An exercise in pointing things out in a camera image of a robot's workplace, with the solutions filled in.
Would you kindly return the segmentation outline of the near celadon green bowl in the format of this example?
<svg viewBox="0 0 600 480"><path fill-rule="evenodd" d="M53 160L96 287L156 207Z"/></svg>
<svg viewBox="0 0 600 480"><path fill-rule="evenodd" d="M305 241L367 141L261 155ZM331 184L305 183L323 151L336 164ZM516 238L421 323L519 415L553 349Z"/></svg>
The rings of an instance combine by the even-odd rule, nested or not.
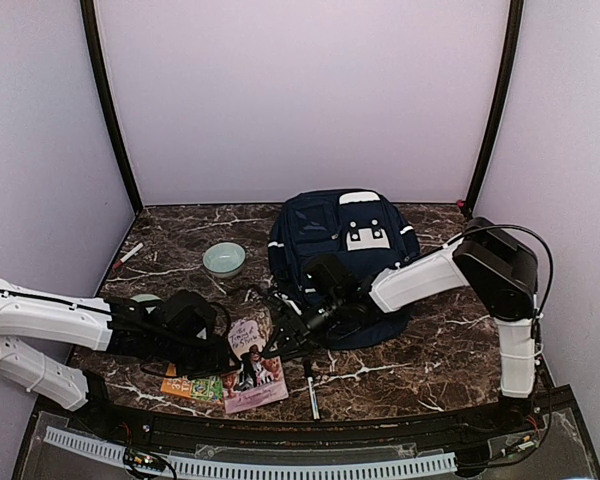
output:
<svg viewBox="0 0 600 480"><path fill-rule="evenodd" d="M131 300L144 308L147 313L151 313L163 304L163 300L154 294L138 294L133 296Z"/></svg>

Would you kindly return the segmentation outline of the red white marker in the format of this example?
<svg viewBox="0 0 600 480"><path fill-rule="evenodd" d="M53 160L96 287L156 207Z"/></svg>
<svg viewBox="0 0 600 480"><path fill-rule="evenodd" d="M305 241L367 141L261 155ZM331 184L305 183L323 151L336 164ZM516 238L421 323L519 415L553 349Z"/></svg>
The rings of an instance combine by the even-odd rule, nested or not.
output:
<svg viewBox="0 0 600 480"><path fill-rule="evenodd" d="M133 256L135 256L143 247L144 247L144 244L142 242L139 242L138 244L136 244L133 248L131 248L128 252L126 252L120 259L118 259L114 263L113 268L114 269L120 268L127 261L129 261Z"/></svg>

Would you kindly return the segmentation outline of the right black frame post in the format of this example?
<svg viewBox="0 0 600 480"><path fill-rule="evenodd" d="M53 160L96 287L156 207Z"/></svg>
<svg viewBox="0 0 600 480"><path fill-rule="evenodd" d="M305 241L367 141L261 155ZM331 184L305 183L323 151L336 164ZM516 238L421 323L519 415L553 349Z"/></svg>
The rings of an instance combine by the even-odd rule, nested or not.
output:
<svg viewBox="0 0 600 480"><path fill-rule="evenodd" d="M469 215L473 213L477 205L501 125L516 59L518 41L522 27L524 4L525 2L523 0L511 0L509 2L502 53L492 102L475 168L464 199L464 207Z"/></svg>

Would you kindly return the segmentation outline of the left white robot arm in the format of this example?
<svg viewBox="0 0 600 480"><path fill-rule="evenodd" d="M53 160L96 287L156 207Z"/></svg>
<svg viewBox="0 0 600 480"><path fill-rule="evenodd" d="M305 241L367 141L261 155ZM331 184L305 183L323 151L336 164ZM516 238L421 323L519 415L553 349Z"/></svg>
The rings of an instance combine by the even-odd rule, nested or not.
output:
<svg viewBox="0 0 600 480"><path fill-rule="evenodd" d="M0 279L0 375L68 411L100 436L121 427L108 403L104 378L61 364L26 344L40 339L72 344L148 364L168 362L179 377L220 376L239 365L227 333L216 333L220 306L180 290L162 300L77 298L23 288Z"/></svg>

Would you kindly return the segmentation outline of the black front rail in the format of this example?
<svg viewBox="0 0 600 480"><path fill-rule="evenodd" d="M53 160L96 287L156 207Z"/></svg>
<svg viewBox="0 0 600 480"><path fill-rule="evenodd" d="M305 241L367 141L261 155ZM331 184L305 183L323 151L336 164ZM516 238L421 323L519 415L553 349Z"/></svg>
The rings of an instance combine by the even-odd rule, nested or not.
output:
<svg viewBox="0 0 600 480"><path fill-rule="evenodd" d="M40 412L59 415L71 427L105 439L124 438L129 428L135 445L187 450L211 444L238 447L354 447L415 443L420 447L482 444L499 433L518 433L520 426L497 431L486 422L496 418L497 404L389 419L343 422L265 422L196 418L108 404L89 413L69 412L49 400Z"/></svg>

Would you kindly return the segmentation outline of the celadon green bowl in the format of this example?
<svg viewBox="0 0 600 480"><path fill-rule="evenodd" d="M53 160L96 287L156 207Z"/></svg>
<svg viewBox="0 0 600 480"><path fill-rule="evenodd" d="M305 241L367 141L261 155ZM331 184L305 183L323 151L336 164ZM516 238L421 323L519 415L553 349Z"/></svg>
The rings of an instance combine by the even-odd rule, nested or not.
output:
<svg viewBox="0 0 600 480"><path fill-rule="evenodd" d="M203 266L211 275L225 279L240 273L246 261L246 251L233 242L220 242L203 255Z"/></svg>
<svg viewBox="0 0 600 480"><path fill-rule="evenodd" d="M163 300L154 294L138 294L133 296L131 300L144 308L147 313L151 313L163 304Z"/></svg>

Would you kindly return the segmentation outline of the far celadon green bowl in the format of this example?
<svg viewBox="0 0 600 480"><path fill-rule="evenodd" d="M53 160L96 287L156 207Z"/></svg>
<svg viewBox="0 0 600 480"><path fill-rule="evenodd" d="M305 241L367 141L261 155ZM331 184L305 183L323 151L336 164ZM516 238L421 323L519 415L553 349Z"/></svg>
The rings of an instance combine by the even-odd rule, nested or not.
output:
<svg viewBox="0 0 600 480"><path fill-rule="evenodd" d="M225 279L240 273L246 261L246 251L233 242L220 242L203 255L203 266L211 275Z"/></svg>

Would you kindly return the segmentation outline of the pink Shrew paperback book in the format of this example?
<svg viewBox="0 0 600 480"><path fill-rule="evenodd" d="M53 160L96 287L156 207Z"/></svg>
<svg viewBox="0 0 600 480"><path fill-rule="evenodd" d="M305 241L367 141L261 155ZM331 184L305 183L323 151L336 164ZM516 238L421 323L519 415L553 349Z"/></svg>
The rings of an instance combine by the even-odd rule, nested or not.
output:
<svg viewBox="0 0 600 480"><path fill-rule="evenodd" d="M227 414L256 409L289 397L280 359L262 355L266 339L255 320L234 323L228 341L239 364L236 370L221 377Z"/></svg>

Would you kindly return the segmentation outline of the black frame post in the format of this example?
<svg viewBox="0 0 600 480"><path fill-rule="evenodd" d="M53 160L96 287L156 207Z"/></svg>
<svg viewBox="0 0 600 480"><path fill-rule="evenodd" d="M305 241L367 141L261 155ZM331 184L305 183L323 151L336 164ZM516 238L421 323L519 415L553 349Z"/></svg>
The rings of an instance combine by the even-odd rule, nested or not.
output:
<svg viewBox="0 0 600 480"><path fill-rule="evenodd" d="M502 53L492 102L475 168L464 199L464 207L469 215L473 213L477 205L501 125L516 59L518 41L522 27L524 4L525 2L523 0L511 0L509 2Z"/></svg>
<svg viewBox="0 0 600 480"><path fill-rule="evenodd" d="M131 162L124 144L116 107L114 105L114 99L107 75L104 51L99 34L96 4L92 0L81 0L80 10L92 73L106 130L127 198L134 215L138 216L143 210L143 203L137 182L132 172Z"/></svg>

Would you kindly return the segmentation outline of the left black frame post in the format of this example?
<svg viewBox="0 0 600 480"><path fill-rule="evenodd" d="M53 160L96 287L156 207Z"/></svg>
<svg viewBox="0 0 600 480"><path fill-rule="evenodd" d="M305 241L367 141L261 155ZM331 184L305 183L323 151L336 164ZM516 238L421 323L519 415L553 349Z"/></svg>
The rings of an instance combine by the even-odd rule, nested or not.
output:
<svg viewBox="0 0 600 480"><path fill-rule="evenodd" d="M114 105L114 99L107 75L104 51L99 34L96 4L92 0L81 0L80 10L92 73L106 130L127 198L134 215L138 216L143 210L143 203L137 182L132 172L131 162L124 144L116 107Z"/></svg>

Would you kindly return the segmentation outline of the navy blue student backpack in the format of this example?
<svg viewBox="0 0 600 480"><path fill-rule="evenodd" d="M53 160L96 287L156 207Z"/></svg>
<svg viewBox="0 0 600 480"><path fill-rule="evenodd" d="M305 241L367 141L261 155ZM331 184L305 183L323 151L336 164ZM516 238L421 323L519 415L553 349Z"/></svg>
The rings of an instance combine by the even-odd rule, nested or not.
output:
<svg viewBox="0 0 600 480"><path fill-rule="evenodd" d="M301 193L287 200L267 244L277 295L298 313L325 306L330 321L321 339L330 350L352 350L398 337L411 315L384 313L367 296L374 278L416 259L411 224L386 197L363 189Z"/></svg>

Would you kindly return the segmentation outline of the orange treehouse book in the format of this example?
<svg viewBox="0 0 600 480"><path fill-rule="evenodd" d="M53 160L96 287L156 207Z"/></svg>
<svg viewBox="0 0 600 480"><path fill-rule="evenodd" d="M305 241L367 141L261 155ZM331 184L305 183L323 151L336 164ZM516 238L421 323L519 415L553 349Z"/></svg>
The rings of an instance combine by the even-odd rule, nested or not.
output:
<svg viewBox="0 0 600 480"><path fill-rule="evenodd" d="M176 367L169 364L161 384L162 393L211 404L223 403L223 387L218 376L189 380L175 374Z"/></svg>

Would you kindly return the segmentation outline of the black white marker front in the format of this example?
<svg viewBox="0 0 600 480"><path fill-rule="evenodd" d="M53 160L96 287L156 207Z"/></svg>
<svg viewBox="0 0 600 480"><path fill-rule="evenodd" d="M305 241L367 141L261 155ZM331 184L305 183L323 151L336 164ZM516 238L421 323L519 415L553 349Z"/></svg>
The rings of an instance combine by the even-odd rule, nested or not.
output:
<svg viewBox="0 0 600 480"><path fill-rule="evenodd" d="M304 369L304 377L307 381L307 386L308 386L312 419L314 421L320 421L321 415L320 415L319 403L318 403L318 398L316 395L316 390L315 390L315 385L314 385L314 374L313 374L311 361L309 358L304 358L302 364L303 364L303 369Z"/></svg>

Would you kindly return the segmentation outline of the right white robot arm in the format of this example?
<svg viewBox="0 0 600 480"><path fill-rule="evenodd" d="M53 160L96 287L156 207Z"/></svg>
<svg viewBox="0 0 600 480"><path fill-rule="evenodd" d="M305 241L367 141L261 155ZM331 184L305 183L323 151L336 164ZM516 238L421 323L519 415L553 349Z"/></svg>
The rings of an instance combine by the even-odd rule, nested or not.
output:
<svg viewBox="0 0 600 480"><path fill-rule="evenodd" d="M540 322L550 293L539 286L537 254L517 233L547 244L529 228L477 217L432 251L363 278L335 254L321 254L304 270L320 301L301 312L284 306L262 354L283 361L299 358L323 347L327 330L345 317L389 316L425 299L467 289L496 325L499 389L506 399L491 410L490 424L510 434L529 416L525 399L535 387Z"/></svg>

